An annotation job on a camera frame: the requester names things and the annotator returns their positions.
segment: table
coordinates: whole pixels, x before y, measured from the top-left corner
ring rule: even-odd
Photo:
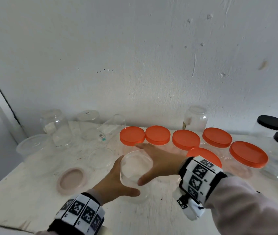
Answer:
[[[62,196],[56,191],[58,176],[70,167],[86,170],[88,183],[86,191],[96,185],[111,169],[94,170],[87,166],[90,145],[80,137],[77,122],[70,122],[74,134],[73,146],[59,152],[63,166],[54,174],[43,178],[32,178],[24,164],[17,166],[0,181],[0,225],[21,228],[30,232],[45,230],[53,221],[55,213],[70,196]],[[249,136],[232,135],[234,141],[246,141]],[[121,155],[118,135],[108,144],[116,159]],[[254,174],[249,183],[261,193],[278,203],[278,182]],[[118,198],[103,207],[106,211],[104,226],[113,234],[219,234],[212,220],[210,210],[197,221],[188,220],[172,198],[176,182],[151,182],[150,198],[140,205],[129,204]]]

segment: person's right hand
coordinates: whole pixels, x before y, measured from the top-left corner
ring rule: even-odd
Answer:
[[[145,150],[153,161],[153,167],[138,180],[138,186],[143,186],[158,176],[178,175],[181,163],[186,156],[173,154],[158,149],[149,143],[138,143],[136,147]]]

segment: white wall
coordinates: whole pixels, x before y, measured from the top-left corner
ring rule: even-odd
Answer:
[[[190,104],[246,132],[278,116],[278,0],[0,0],[0,88],[29,135],[52,107],[180,128]]]

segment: jar with orange lid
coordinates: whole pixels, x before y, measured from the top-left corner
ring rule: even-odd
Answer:
[[[213,152],[223,163],[223,159],[228,155],[229,146],[233,141],[231,135],[219,128],[206,128],[203,131],[202,138],[204,142],[200,147]]]
[[[169,152],[187,155],[192,148],[199,147],[200,137],[190,130],[177,130],[173,133],[172,143]]]
[[[171,132],[163,126],[154,125],[145,130],[145,139],[157,148],[167,151]]]
[[[214,153],[210,150],[204,148],[193,148],[188,151],[187,157],[197,157],[201,156],[204,159],[208,160],[209,162],[213,163],[215,166],[222,168],[222,162]]]
[[[122,154],[139,150],[135,145],[144,142],[145,132],[137,126],[129,126],[121,130],[119,138],[122,143]]]
[[[229,147],[228,156],[223,161],[223,170],[248,179],[267,162],[268,156],[262,149],[249,142],[236,141]]]

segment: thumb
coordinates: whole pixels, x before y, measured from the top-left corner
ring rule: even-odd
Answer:
[[[122,190],[124,196],[136,197],[140,195],[140,190],[135,188],[131,188],[123,185]]]
[[[154,168],[149,170],[147,173],[145,173],[143,176],[141,176],[138,180],[138,186],[144,186],[146,183],[150,182],[154,178],[158,177],[155,174]]]

